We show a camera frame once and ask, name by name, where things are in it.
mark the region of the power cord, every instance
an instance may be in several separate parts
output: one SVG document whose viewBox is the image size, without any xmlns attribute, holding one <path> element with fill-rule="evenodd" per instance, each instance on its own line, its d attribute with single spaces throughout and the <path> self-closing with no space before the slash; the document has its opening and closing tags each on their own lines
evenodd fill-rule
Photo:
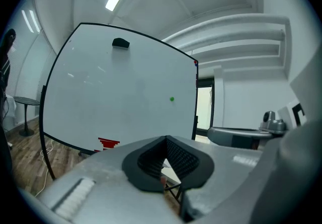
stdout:
<svg viewBox="0 0 322 224">
<path fill-rule="evenodd" d="M 47 155 L 49 155 L 53 150 L 54 150 L 54 146 L 52 145 L 52 141 L 50 142 L 51 143 L 51 147 L 48 147 L 47 149 L 46 149 L 46 151 L 47 151 Z M 41 150 L 41 152 L 40 152 L 40 156 L 42 156 L 42 162 L 44 163 L 44 164 L 46 164 L 45 163 L 45 161 L 44 161 L 44 152 Z M 36 196 L 35 197 L 37 197 L 37 195 L 38 194 L 40 194 L 44 189 L 45 189 L 45 187 L 46 187 L 46 181 L 47 181 L 47 174 L 48 174 L 48 168 L 47 168 L 47 172 L 46 172 L 46 176 L 45 176 L 45 183 L 44 183 L 44 187 L 36 194 Z"/>
</svg>

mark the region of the wooden floor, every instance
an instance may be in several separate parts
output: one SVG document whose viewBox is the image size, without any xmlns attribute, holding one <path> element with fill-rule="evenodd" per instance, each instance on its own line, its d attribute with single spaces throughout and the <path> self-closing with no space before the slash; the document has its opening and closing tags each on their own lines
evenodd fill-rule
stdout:
<svg viewBox="0 0 322 224">
<path fill-rule="evenodd" d="M 28 127 L 35 131 L 35 134 L 30 137 L 22 137 L 19 135 L 19 130 L 7 135 L 8 142 L 12 143 L 11 157 L 13 161 L 13 176 L 18 187 L 36 195 L 44 186 L 47 167 L 42 161 L 41 144 L 39 137 L 38 119 L 28 123 Z M 53 145 L 53 151 L 49 154 L 51 167 L 56 178 L 70 171 L 77 163 L 81 162 L 87 155 L 79 156 L 77 150 L 55 142 L 50 138 L 45 137 L 46 147 Z M 52 179 L 47 174 L 46 187 L 50 186 Z M 176 213 L 179 213 L 179 204 L 172 197 L 170 192 L 165 192 L 165 198 Z"/>
</svg>

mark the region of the whiteboard eraser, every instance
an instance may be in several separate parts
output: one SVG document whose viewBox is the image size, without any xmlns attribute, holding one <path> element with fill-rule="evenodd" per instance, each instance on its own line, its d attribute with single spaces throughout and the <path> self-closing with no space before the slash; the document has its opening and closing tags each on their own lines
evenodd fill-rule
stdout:
<svg viewBox="0 0 322 224">
<path fill-rule="evenodd" d="M 128 49 L 130 46 L 130 43 L 122 38 L 115 38 L 113 40 L 112 46 L 120 49 Z"/>
</svg>

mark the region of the desk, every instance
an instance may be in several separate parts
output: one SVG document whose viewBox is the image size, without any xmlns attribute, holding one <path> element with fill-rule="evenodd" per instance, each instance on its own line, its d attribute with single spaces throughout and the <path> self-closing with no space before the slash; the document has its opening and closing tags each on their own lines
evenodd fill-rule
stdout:
<svg viewBox="0 0 322 224">
<path fill-rule="evenodd" d="M 27 107 L 28 107 L 28 105 L 37 106 L 37 105 L 39 105 L 39 101 L 29 99 L 29 98 L 25 98 L 25 97 L 14 97 L 14 99 L 15 99 L 15 102 L 25 105 L 25 128 L 19 131 L 19 135 L 24 136 L 24 137 L 31 136 L 35 132 L 33 130 L 31 130 L 31 129 L 28 129 L 28 125 L 27 125 Z"/>
</svg>

